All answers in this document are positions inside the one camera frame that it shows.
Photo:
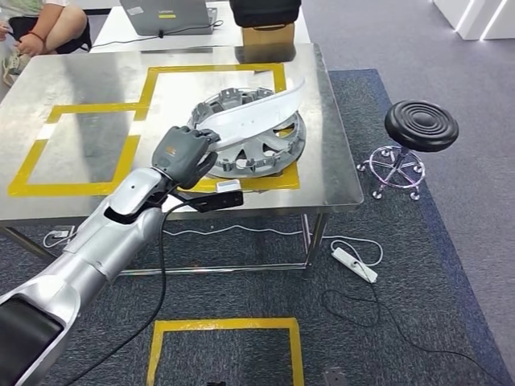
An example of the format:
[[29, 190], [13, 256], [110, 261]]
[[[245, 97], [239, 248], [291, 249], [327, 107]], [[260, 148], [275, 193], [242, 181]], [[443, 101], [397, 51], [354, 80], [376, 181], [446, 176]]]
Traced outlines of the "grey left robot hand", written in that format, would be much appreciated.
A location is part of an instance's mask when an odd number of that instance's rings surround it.
[[152, 165], [175, 185], [189, 190], [215, 165], [217, 154], [209, 146], [219, 140], [211, 129], [173, 126], [153, 152]]

